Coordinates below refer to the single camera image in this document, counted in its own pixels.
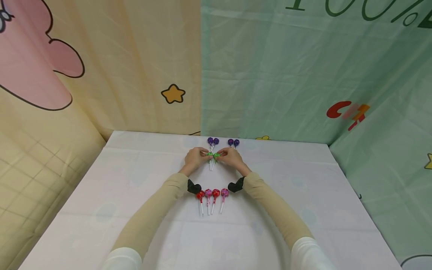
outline yellow star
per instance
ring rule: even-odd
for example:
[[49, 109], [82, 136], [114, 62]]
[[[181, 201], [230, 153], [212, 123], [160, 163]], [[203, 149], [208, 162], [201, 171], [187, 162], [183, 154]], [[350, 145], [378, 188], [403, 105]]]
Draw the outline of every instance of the yellow star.
[[163, 90], [161, 94], [168, 104], [172, 104], [174, 102], [182, 103], [183, 96], [186, 94], [186, 91], [179, 89], [179, 87], [175, 84], [171, 84], [168, 89]]
[[262, 138], [261, 138], [261, 137], [258, 137], [258, 138], [256, 138], [256, 140], [269, 140], [269, 141], [271, 141], [271, 140], [270, 140], [270, 137], [268, 137], [267, 135], [266, 135], [266, 136], [263, 136]]
[[428, 154], [429, 157], [429, 163], [426, 164], [425, 169], [432, 170], [432, 154]]

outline table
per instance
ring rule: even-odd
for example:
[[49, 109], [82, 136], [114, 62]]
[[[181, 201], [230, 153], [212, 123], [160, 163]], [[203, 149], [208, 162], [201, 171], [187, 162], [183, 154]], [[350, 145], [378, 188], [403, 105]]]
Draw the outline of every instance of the table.
[[[227, 147], [219, 138], [215, 151]], [[99, 269], [129, 218], [207, 137], [115, 131], [20, 270]], [[240, 139], [245, 162], [307, 223], [338, 269], [400, 266], [327, 145]], [[191, 180], [222, 189], [240, 175], [217, 163]], [[265, 211], [244, 191], [231, 193], [219, 215], [200, 215], [190, 193], [162, 222], [143, 269], [289, 269], [290, 252]]]

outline black heart-shaped object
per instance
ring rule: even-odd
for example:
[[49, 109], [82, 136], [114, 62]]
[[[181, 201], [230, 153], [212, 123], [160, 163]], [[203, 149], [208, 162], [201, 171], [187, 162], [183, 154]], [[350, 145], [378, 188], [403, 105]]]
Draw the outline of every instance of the black heart-shaped object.
[[201, 191], [200, 184], [194, 184], [190, 179], [187, 180], [187, 190], [192, 194], [197, 195]]
[[235, 184], [234, 183], [229, 183], [228, 184], [228, 189], [231, 192], [237, 192], [243, 189], [243, 182], [244, 182], [245, 178], [242, 177], [240, 178]]

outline fabric backdrop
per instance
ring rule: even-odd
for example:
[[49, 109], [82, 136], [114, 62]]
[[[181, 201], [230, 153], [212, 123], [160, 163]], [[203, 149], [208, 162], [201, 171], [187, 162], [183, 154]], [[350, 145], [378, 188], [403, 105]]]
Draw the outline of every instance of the fabric backdrop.
[[420, 0], [203, 1], [201, 134], [331, 145], [400, 263], [432, 255], [431, 16]]
[[0, 3], [0, 270], [113, 130], [327, 143], [403, 268], [432, 268], [431, 1]]

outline wrist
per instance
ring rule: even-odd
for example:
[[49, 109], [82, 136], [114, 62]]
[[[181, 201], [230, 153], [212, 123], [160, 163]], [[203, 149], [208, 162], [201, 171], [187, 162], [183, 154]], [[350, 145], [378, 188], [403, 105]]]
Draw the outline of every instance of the wrist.
[[246, 165], [246, 163], [242, 162], [238, 166], [235, 167], [235, 169], [243, 176], [246, 177], [248, 174], [250, 174], [252, 171], [249, 169], [249, 167]]
[[186, 175], [187, 177], [190, 177], [190, 175], [195, 171], [195, 167], [191, 166], [189, 164], [184, 165], [180, 171], [178, 171], [179, 173], [182, 173], [184, 175]]

